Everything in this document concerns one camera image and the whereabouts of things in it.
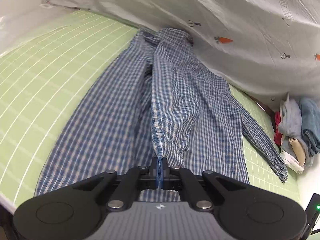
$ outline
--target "pile of clothes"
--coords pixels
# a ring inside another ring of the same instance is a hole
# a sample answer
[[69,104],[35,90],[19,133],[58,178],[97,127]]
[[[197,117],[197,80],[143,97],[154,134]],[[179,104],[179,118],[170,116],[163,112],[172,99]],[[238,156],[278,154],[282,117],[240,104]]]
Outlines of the pile of clothes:
[[281,148],[284,164],[301,174],[320,152],[320,109],[310,98],[282,101],[276,112],[275,143]]

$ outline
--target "gray ribbed panel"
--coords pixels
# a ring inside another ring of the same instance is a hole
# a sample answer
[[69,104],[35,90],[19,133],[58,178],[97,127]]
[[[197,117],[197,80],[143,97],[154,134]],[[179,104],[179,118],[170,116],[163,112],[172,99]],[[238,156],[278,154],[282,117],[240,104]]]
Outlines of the gray ribbed panel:
[[135,202],[130,210],[108,215],[99,230],[86,240],[126,239],[235,240],[213,215],[194,211],[187,202]]

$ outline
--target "red garment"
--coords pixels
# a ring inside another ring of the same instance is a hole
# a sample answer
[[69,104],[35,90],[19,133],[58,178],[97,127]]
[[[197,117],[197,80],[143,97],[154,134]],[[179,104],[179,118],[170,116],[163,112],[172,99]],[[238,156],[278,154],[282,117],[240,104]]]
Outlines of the red garment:
[[280,117],[279,111],[276,112],[276,114],[275,114],[275,122],[276,122],[276,132],[275,132],[274,140],[275,140],[276,145],[281,146],[282,134],[279,133],[279,131],[278,131],[278,124],[281,122],[281,117]]

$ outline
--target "checkered fabric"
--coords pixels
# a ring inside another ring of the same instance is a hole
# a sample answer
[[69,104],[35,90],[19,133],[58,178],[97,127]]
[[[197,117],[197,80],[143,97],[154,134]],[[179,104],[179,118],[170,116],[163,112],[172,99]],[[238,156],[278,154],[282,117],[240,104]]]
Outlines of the checkered fabric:
[[[200,175],[213,170],[249,183],[242,134],[285,182],[287,169],[269,137],[233,98],[227,82],[193,54],[191,36],[140,30],[83,98],[40,175],[36,195],[105,170],[151,164]],[[176,201],[176,192],[147,190],[143,201]]]

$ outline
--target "black electronic device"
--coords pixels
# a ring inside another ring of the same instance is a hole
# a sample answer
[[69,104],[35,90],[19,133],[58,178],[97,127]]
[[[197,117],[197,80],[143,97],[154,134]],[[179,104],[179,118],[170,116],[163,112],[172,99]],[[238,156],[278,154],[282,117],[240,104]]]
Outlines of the black electronic device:
[[[141,190],[158,185],[178,191],[181,202],[137,201]],[[107,171],[34,197],[18,207],[13,221],[27,240],[298,240],[307,215],[287,197],[153,158],[150,167],[125,175]]]

